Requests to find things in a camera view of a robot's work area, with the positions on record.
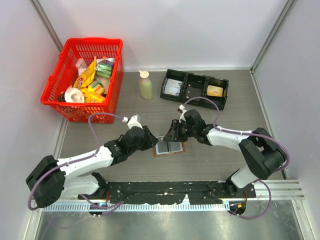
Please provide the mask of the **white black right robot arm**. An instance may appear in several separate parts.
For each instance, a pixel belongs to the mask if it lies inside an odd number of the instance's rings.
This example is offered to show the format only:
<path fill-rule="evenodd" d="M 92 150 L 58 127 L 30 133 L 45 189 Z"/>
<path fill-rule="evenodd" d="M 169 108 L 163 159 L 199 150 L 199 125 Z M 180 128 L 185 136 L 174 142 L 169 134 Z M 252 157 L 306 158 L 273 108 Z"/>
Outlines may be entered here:
<path fill-rule="evenodd" d="M 246 165 L 227 178 L 226 193 L 233 198 L 256 180 L 266 180 L 287 161 L 285 151 L 264 128 L 237 131 L 216 124 L 207 124 L 195 109 L 180 108 L 180 118 L 171 122 L 166 142 L 186 142 L 195 138 L 198 143 L 240 151 Z"/>

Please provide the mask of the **brown leather card holder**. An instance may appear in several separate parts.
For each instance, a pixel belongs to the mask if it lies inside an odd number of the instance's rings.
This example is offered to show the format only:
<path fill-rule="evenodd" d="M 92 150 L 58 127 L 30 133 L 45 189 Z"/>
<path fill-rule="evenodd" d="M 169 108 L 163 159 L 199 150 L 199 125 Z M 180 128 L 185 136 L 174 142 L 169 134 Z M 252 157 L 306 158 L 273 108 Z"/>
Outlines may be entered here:
<path fill-rule="evenodd" d="M 157 140 L 159 142 L 160 139 L 163 140 L 163 137 L 164 136 L 157 136 L 156 138 L 157 138 Z M 169 153 L 162 154 L 162 155 L 157 155 L 156 154 L 156 145 L 153 147 L 153 154 L 154 154 L 155 157 L 164 156 L 164 155 L 171 155 L 171 154 L 178 154 L 178 153 L 185 152 L 185 143 L 184 142 L 168 142 Z"/>

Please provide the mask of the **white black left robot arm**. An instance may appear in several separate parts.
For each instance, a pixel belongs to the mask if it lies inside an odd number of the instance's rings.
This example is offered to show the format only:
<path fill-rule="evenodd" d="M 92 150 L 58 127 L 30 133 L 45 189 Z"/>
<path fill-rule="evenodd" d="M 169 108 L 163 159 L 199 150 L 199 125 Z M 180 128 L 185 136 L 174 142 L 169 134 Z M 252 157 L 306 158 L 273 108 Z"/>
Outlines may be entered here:
<path fill-rule="evenodd" d="M 122 163 L 136 151 L 153 148 L 158 141 L 146 125 L 134 126 L 97 150 L 70 158 L 45 156 L 25 180 L 30 190 L 28 208 L 35 211 L 52 205 L 68 191 L 67 182 L 96 169 Z"/>

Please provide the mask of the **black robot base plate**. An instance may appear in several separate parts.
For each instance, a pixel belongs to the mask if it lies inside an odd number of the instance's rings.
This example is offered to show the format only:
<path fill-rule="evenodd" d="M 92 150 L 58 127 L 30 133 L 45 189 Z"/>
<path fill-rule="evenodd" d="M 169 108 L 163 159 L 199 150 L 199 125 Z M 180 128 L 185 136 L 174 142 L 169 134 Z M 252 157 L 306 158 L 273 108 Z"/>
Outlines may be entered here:
<path fill-rule="evenodd" d="M 86 197 L 132 205 L 178 205 L 188 197 L 190 204 L 204 205 L 219 204 L 222 199 L 255 198 L 256 192 L 252 183 L 235 189 L 229 183 L 219 181 L 131 181 L 105 183 L 101 190 Z"/>

